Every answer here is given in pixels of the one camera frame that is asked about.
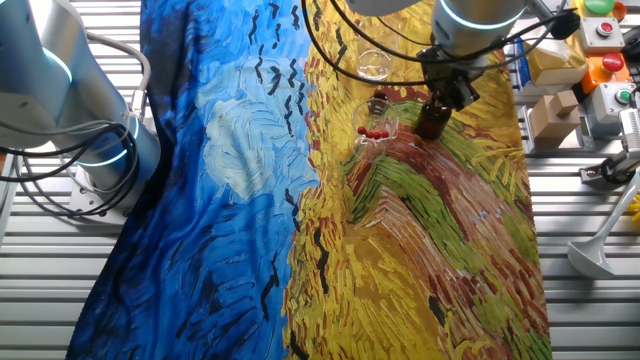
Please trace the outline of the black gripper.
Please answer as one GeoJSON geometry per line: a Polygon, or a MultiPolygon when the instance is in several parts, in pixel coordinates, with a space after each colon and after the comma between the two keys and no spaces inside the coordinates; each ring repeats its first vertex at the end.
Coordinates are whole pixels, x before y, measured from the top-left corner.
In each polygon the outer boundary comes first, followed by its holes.
{"type": "Polygon", "coordinates": [[[471,83],[481,77],[480,70],[465,70],[454,64],[438,63],[438,60],[447,60],[447,57],[437,49],[421,51],[420,59],[424,80],[431,92],[431,100],[437,106],[453,106],[457,111],[461,111],[479,99],[471,83]]]}

